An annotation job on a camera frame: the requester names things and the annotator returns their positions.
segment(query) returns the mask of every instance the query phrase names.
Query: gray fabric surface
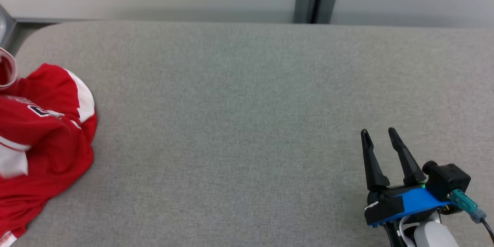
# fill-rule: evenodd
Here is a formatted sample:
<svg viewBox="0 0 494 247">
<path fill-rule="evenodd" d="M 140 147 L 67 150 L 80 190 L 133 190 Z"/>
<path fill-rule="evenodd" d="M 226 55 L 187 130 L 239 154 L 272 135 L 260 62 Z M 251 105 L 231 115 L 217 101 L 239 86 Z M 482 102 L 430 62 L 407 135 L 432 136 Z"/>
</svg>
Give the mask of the gray fabric surface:
<svg viewBox="0 0 494 247">
<path fill-rule="evenodd" d="M 360 130 L 400 184 L 393 126 L 420 165 L 453 162 L 494 224 L 494 31 L 82 22 L 38 31 L 22 75 L 92 90 L 92 168 L 22 246 L 387 246 L 365 224 Z M 466 214 L 462 246 L 490 244 Z"/>
</svg>

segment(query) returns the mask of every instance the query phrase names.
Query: white stripe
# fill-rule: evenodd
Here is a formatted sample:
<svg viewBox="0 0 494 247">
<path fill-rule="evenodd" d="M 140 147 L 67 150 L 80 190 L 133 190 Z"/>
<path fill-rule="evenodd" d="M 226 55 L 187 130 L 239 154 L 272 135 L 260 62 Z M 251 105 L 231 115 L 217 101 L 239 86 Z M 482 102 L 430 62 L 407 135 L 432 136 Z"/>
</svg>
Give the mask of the white stripe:
<svg viewBox="0 0 494 247">
<path fill-rule="evenodd" d="M 11 73 L 12 76 L 10 77 L 11 81 L 8 84 L 0 85 L 0 90 L 3 90 L 12 86 L 16 82 L 18 73 L 17 73 L 17 63 L 15 62 L 14 56 L 12 56 L 2 47 L 0 47 L 0 56 L 6 57 L 10 63 L 10 67 L 12 68 L 12 73 Z"/>
<path fill-rule="evenodd" d="M 23 151 L 0 145 L 0 176 L 4 179 L 28 174 L 28 159 Z"/>
<path fill-rule="evenodd" d="M 77 111 L 79 112 L 79 119 L 83 123 L 94 115 L 94 99 L 86 84 L 75 74 L 71 73 L 71 71 L 66 71 L 77 86 L 77 97 L 79 98 L 79 108 L 77 108 Z"/>
<path fill-rule="evenodd" d="M 0 238 L 0 247 L 10 247 L 16 240 L 17 238 L 13 233 L 7 232 L 2 236 L 2 238 Z"/>
<path fill-rule="evenodd" d="M 30 149 L 30 145 L 21 145 L 18 143 L 14 143 L 6 138 L 3 138 L 2 136 L 0 136 L 0 143 L 19 151 L 27 151 L 28 149 Z"/>
</svg>

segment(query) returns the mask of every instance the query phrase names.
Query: red garment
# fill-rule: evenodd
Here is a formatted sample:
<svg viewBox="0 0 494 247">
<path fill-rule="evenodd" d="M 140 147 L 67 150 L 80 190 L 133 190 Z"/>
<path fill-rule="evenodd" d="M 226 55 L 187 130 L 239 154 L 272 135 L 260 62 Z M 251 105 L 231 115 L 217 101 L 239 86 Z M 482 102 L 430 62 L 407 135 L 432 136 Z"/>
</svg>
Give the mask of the red garment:
<svg viewBox="0 0 494 247">
<path fill-rule="evenodd" d="M 70 71 L 43 64 L 18 80 L 14 58 L 1 48 L 0 56 L 0 247 L 8 247 L 91 166 L 96 114 Z"/>
</svg>

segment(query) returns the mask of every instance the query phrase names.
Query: gray tablecloth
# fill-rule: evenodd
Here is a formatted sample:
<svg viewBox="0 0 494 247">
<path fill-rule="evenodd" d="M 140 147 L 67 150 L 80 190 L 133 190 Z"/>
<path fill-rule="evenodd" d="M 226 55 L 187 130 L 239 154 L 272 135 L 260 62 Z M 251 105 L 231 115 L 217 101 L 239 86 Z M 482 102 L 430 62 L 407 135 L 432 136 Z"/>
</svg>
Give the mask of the gray tablecloth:
<svg viewBox="0 0 494 247">
<path fill-rule="evenodd" d="M 494 224 L 494 31 L 81 22 L 21 47 L 92 90 L 92 168 L 22 246 L 386 246 L 365 224 L 360 130 L 392 184 L 393 126 L 422 166 L 455 163 Z M 489 236 L 443 217 L 462 246 Z"/>
</svg>

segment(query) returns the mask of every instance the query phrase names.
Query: red fabric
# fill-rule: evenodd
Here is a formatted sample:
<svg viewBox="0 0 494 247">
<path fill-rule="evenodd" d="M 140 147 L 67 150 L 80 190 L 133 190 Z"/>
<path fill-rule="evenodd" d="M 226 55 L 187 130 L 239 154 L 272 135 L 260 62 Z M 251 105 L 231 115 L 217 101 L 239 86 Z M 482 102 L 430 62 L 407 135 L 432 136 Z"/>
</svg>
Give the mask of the red fabric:
<svg viewBox="0 0 494 247">
<path fill-rule="evenodd" d="M 91 166 L 97 118 L 81 122 L 79 97 L 69 73 L 49 64 L 20 79 L 9 95 L 0 91 L 0 137 L 31 146 L 28 175 L 0 176 L 0 237 L 23 235 L 46 202 Z"/>
</svg>

